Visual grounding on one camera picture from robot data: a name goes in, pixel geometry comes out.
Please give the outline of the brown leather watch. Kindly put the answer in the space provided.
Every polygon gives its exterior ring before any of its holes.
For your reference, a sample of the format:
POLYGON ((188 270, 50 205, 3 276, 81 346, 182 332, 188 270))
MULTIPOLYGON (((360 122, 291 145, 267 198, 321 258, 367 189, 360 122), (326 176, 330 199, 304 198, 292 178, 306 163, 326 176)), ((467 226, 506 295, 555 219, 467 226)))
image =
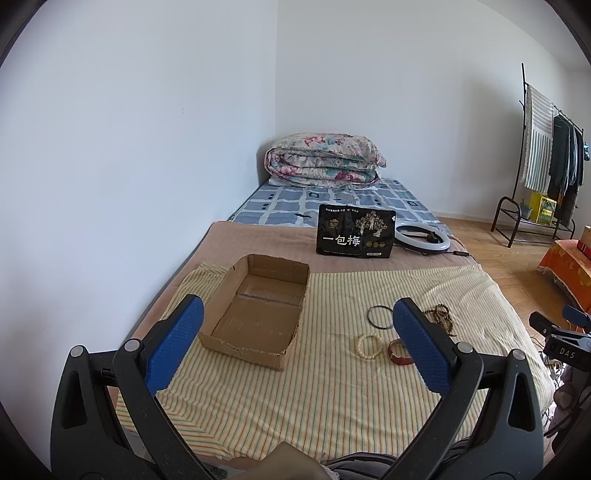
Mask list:
POLYGON ((388 357, 394 365, 408 366, 413 365, 414 360, 409 355, 403 341, 400 338, 392 340, 388 345, 388 357))

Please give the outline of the orange patterned box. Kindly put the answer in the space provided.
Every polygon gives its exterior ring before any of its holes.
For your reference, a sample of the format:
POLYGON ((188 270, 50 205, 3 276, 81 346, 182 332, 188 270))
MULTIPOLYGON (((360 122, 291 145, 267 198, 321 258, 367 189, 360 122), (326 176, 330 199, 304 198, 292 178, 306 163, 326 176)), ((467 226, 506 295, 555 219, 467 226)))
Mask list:
POLYGON ((590 259, 578 248, 579 240, 556 240, 538 268, 550 271, 587 311, 590 305, 590 259))

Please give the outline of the striped hanging towel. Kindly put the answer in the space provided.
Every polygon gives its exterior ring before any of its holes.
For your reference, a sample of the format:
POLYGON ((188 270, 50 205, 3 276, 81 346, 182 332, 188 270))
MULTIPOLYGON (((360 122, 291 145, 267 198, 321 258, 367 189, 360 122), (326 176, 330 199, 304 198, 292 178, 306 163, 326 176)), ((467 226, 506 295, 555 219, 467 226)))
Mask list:
POLYGON ((554 106, 529 84, 525 91, 524 127, 520 181, 525 188, 546 195, 550 183, 554 106))

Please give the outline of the yellow striped towel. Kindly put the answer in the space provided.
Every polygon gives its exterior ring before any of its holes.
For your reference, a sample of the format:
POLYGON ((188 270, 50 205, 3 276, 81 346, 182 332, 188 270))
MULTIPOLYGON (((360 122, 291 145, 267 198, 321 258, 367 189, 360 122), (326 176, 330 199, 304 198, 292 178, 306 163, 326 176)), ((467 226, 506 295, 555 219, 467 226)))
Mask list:
POLYGON ((542 409, 554 385, 522 320, 479 266, 314 273, 294 349, 283 371, 194 342, 158 401, 192 450, 223 460, 259 460, 289 443, 318 460, 368 451, 400 454, 438 403, 414 366, 386 354, 365 358, 370 307, 409 297, 447 306, 457 340, 485 354, 522 350, 542 409))

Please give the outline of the blue checked bed sheet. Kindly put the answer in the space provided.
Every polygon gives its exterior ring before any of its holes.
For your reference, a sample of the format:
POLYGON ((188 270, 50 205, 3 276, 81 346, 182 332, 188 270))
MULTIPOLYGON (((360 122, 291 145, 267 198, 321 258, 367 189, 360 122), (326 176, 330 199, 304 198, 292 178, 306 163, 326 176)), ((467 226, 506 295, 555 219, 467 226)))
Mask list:
POLYGON ((410 190, 395 179, 383 179, 363 189, 297 187, 268 180, 230 216, 247 225, 315 227, 322 204, 394 210, 396 218, 451 231, 410 190))

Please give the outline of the black thin bangle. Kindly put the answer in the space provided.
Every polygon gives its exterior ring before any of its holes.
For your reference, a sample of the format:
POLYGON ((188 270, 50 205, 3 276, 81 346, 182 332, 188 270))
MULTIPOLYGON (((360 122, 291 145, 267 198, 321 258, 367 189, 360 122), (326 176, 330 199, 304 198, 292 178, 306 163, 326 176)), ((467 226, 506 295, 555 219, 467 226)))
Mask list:
POLYGON ((366 313, 366 320, 373 328, 391 330, 394 328, 393 309, 386 305, 370 306, 366 313))

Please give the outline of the open cardboard box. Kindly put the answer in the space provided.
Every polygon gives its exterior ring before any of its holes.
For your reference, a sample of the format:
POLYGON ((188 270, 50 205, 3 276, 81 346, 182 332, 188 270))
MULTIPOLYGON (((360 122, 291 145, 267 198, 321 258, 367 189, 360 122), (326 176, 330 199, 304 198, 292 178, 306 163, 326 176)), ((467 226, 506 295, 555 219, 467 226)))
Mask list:
POLYGON ((310 266, 249 254, 225 273, 204 302, 198 338, 205 348, 283 371, 294 350, 310 266))

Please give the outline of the folded floral quilt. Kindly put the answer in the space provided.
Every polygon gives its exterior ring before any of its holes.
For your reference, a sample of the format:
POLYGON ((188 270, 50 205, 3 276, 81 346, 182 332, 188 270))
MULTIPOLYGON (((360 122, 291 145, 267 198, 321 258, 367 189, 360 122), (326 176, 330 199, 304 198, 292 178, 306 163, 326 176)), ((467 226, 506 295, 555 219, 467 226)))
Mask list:
POLYGON ((294 186, 367 188, 387 160, 365 136, 297 133, 276 140, 263 157, 266 172, 294 186))

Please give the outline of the yellow green box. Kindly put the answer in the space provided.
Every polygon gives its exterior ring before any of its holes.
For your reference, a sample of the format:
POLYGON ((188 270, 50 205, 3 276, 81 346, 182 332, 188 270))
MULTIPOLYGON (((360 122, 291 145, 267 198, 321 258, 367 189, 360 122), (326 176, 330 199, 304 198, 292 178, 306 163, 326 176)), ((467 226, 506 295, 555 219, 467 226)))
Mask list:
POLYGON ((541 224, 550 225, 554 218, 557 202, 539 192, 533 192, 530 197, 530 220, 541 224))

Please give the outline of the black snack bag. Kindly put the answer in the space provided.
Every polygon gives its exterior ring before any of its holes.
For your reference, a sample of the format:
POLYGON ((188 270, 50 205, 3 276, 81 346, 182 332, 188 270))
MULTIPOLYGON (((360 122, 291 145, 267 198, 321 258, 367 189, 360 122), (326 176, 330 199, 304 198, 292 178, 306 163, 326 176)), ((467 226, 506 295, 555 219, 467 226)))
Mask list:
POLYGON ((394 245, 396 212, 349 205, 318 209, 319 255, 387 259, 394 245))

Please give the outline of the dark hanging clothes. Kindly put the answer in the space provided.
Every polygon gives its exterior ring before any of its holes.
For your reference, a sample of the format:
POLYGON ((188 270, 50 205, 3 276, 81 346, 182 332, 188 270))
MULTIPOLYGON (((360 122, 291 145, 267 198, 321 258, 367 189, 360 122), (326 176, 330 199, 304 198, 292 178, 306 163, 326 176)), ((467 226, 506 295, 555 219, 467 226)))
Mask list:
POLYGON ((554 117, 548 197, 556 201, 555 218, 570 225, 584 179, 584 141, 581 131, 566 117, 554 117))

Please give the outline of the stacked books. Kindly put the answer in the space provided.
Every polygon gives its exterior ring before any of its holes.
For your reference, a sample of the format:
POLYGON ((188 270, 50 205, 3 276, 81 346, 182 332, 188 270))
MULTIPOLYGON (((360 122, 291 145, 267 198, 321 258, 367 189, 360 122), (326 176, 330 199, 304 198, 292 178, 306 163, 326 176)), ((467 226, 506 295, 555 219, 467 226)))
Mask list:
POLYGON ((591 259, 591 226, 585 226, 581 238, 577 242, 577 249, 588 259, 591 259))

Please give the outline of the black clothes rack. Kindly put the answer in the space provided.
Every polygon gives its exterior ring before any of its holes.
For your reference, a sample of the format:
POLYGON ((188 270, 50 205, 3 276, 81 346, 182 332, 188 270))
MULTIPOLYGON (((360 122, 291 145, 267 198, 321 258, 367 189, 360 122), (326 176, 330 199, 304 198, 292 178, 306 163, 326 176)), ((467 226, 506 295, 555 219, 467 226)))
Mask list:
POLYGON ((589 161, 585 130, 531 85, 521 69, 523 118, 512 192, 497 203, 490 231, 508 248, 572 239, 589 161))

